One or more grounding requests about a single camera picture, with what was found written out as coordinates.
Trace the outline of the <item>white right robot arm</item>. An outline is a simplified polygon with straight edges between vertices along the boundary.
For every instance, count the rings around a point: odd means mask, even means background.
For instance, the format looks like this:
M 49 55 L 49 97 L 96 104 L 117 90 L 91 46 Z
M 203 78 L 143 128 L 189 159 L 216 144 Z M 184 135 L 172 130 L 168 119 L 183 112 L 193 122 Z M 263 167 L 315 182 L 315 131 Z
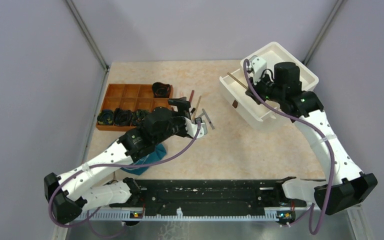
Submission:
M 287 206 L 293 199 L 311 202 L 329 216 L 362 203 L 378 180 L 373 173 L 363 172 L 349 156 L 318 96 L 303 90 L 300 67 L 284 61 L 269 69 L 248 59 L 242 65 L 247 95 L 291 120 L 304 135 L 326 177 L 325 182 L 288 178 L 273 192 L 274 202 L 279 206 Z

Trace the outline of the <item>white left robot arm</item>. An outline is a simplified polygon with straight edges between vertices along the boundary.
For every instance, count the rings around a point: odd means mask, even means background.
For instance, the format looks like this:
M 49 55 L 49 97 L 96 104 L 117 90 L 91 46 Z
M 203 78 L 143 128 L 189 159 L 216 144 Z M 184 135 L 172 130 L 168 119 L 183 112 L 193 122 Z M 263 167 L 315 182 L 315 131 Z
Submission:
M 192 118 L 189 101 L 170 98 L 168 103 L 177 110 L 162 106 L 154 108 L 137 127 L 126 131 L 93 159 L 65 173 L 51 172 L 44 178 L 48 214 L 56 225 L 64 227 L 84 212 L 111 204 L 136 206 L 140 202 L 141 189 L 134 180 L 102 186 L 96 184 L 121 168 L 146 168 L 174 160 L 206 134 L 205 122 L 200 117 Z M 172 157 L 151 164 L 138 164 L 173 136 L 190 138 L 191 141 Z

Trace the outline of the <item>white pull-out drawer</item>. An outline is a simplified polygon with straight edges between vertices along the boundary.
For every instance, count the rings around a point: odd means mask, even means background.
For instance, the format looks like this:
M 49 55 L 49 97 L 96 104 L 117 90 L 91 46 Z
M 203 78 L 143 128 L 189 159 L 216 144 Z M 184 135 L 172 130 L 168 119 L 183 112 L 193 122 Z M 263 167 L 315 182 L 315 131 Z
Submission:
M 234 109 L 253 129 L 260 132 L 271 132 L 284 124 L 284 118 L 275 114 L 263 104 L 257 104 L 246 95 L 246 89 L 235 79 L 245 84 L 241 69 L 233 71 L 230 75 L 219 77 L 220 92 Z

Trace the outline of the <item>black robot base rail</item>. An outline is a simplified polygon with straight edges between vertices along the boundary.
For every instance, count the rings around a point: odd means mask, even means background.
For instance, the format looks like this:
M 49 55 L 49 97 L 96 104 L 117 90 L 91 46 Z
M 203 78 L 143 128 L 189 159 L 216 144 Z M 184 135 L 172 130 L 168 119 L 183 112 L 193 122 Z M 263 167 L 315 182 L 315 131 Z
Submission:
M 260 180 L 150 180 L 139 179 L 140 190 L 126 203 L 111 208 L 140 208 L 145 216 L 174 216 L 178 209 L 186 217 L 263 216 L 269 208 L 306 207 L 303 200 L 280 197 L 276 179 Z

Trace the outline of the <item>white drawer organizer box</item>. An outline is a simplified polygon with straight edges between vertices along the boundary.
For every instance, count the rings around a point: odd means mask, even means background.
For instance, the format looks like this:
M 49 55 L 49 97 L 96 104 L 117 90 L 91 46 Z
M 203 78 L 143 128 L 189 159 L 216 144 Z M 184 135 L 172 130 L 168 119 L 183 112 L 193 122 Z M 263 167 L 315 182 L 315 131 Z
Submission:
M 278 42 L 272 41 L 243 58 L 240 61 L 240 67 L 243 67 L 245 59 L 251 61 L 251 58 L 254 56 L 258 56 L 265 60 L 266 66 L 272 71 L 274 71 L 274 65 L 277 63 L 294 62 L 300 68 L 300 81 L 302 82 L 303 91 L 314 91 L 319 83 L 319 78 Z

